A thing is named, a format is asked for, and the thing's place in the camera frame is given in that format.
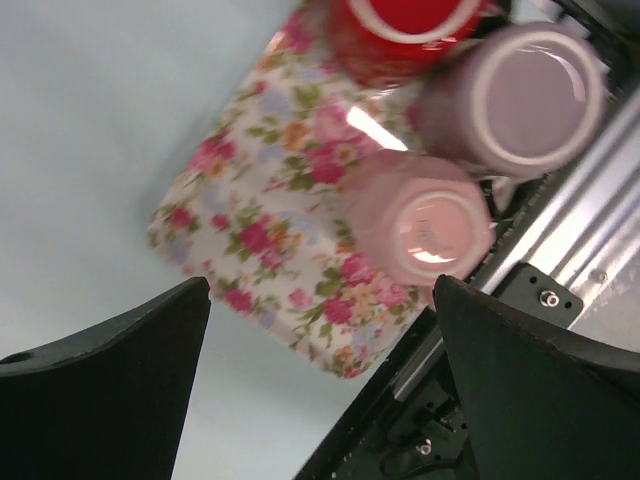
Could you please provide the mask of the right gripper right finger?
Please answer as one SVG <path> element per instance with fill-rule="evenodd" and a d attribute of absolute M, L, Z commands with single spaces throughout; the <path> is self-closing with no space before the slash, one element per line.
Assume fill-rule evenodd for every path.
<path fill-rule="evenodd" d="M 638 353 L 451 276 L 433 296 L 480 478 L 638 478 Z"/>

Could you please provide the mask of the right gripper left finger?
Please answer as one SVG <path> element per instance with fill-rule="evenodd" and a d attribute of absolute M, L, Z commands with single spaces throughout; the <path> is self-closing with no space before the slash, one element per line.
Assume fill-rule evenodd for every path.
<path fill-rule="evenodd" d="M 210 308 L 196 277 L 3 358 L 2 478 L 171 478 Z"/>

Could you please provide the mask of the pink mug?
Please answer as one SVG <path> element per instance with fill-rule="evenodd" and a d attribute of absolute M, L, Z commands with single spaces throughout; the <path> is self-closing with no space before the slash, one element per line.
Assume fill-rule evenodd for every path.
<path fill-rule="evenodd" d="M 344 177 L 345 221 L 356 250 L 399 283 L 465 278 L 494 242 L 479 185 L 453 162 L 381 150 Z"/>

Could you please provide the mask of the purple mug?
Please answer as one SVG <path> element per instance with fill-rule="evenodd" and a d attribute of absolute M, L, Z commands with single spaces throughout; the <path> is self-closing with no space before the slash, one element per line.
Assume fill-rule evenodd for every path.
<path fill-rule="evenodd" d="M 456 56 L 415 103 L 425 149 L 477 175 L 522 180 L 573 160 L 605 109 L 596 50 L 569 27 L 511 25 Z"/>

